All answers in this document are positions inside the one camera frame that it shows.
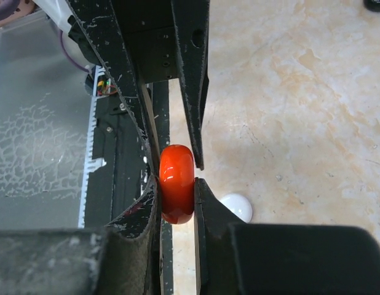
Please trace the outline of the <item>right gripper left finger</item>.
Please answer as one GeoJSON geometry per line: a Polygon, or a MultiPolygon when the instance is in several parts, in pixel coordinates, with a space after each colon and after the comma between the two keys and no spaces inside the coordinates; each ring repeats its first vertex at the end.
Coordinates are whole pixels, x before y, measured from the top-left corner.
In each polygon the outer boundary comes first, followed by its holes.
{"type": "Polygon", "coordinates": [[[103,227],[0,231],[0,294],[160,294],[158,190],[103,227]]]}

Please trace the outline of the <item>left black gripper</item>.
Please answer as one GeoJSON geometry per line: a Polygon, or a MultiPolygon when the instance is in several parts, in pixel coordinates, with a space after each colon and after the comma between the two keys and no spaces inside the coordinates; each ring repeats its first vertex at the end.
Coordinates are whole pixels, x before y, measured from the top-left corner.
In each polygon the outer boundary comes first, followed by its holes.
{"type": "Polygon", "coordinates": [[[177,77],[196,167],[203,170],[209,2],[68,1],[68,5],[137,128],[153,177],[159,174],[159,143],[145,82],[177,77]]]}

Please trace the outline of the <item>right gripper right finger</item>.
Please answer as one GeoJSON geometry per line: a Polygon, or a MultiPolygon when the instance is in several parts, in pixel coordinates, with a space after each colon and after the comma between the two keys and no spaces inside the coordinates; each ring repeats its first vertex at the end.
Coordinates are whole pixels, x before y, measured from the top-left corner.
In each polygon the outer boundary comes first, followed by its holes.
{"type": "Polygon", "coordinates": [[[351,226],[248,224],[194,186],[198,294],[380,294],[380,246],[351,226]]]}

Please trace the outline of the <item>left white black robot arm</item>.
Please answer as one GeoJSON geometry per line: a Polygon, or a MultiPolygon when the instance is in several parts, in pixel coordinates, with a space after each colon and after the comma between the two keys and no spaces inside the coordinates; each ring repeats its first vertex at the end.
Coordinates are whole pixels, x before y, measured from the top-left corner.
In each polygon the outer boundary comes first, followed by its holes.
{"type": "Polygon", "coordinates": [[[38,1],[38,6],[104,67],[140,136],[151,170],[160,150],[147,85],[178,79],[198,169],[208,92],[208,1],[38,1]]]}

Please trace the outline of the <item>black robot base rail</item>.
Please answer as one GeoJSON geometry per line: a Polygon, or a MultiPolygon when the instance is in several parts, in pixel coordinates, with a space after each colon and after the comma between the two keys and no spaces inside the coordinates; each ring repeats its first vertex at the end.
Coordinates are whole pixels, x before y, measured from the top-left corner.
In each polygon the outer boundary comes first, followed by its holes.
{"type": "MultiPolygon", "coordinates": [[[[95,67],[85,82],[91,94],[95,67]]],[[[103,227],[120,216],[153,176],[136,126],[105,73],[97,80],[97,96],[92,158],[104,158],[106,165],[89,174],[84,228],[103,227]]],[[[172,228],[160,222],[160,294],[173,293],[172,258],[172,228]]]]}

